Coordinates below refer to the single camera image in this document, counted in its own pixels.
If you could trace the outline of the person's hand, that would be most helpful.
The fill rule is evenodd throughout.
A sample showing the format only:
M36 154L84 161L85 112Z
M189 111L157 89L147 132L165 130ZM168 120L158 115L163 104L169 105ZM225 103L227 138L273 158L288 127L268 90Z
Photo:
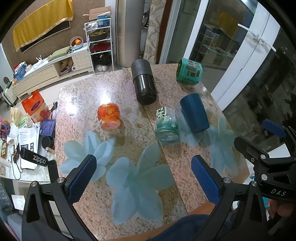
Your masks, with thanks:
M268 201L268 214L271 218L274 218L276 214L281 217L289 217L293 212L293 204L284 203L280 204L276 200L269 200Z

